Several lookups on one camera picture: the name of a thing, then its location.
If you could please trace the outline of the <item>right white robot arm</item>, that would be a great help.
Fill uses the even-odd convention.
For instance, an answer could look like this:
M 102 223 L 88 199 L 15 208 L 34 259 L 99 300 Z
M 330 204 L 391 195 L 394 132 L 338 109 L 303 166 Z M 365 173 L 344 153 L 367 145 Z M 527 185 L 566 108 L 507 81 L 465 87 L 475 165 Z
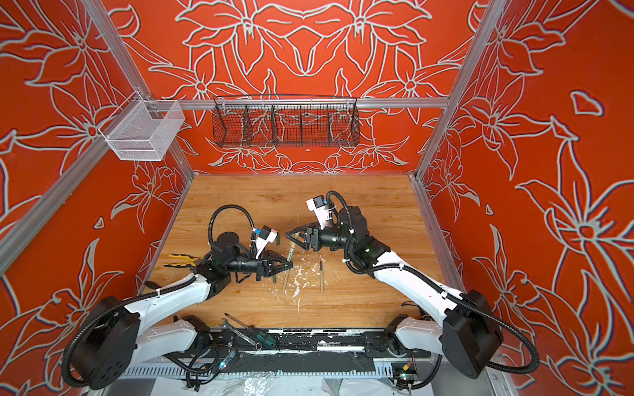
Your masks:
M 338 199 L 342 209 L 333 203 Z M 287 239 L 305 251 L 328 248 L 343 253 L 343 263 L 357 275 L 369 276 L 401 292 L 432 319 L 405 317 L 398 320 L 396 340 L 409 350 L 429 351 L 445 359 L 468 378 L 477 378 L 490 367 L 510 374 L 527 375 L 540 365 L 534 343 L 518 328 L 493 315 L 486 298 L 475 290 L 465 293 L 444 285 L 409 265 L 388 245 L 371 236 L 361 210 L 349 206 L 336 191 L 307 201 L 317 221 L 292 229 Z M 493 360 L 512 334 L 528 350 L 522 366 L 506 366 Z

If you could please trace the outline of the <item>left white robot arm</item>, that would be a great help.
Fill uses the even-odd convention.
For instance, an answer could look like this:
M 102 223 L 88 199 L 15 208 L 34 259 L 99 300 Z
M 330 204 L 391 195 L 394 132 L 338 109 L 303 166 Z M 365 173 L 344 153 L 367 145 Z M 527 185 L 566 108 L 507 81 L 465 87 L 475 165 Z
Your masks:
M 258 281 L 292 269 L 291 260 L 267 249 L 277 231 L 256 228 L 251 217 L 249 245 L 235 232 L 214 236 L 219 215 L 231 209 L 248 214 L 242 206 L 224 205 L 211 216 L 207 238 L 210 251 L 194 261 L 189 275 L 150 293 L 125 300 L 101 300 L 64 348 L 61 377 L 73 388 L 102 389 L 135 363 L 188 350 L 205 331 L 193 319 L 171 325 L 161 321 L 219 295 L 231 282 L 255 276 Z

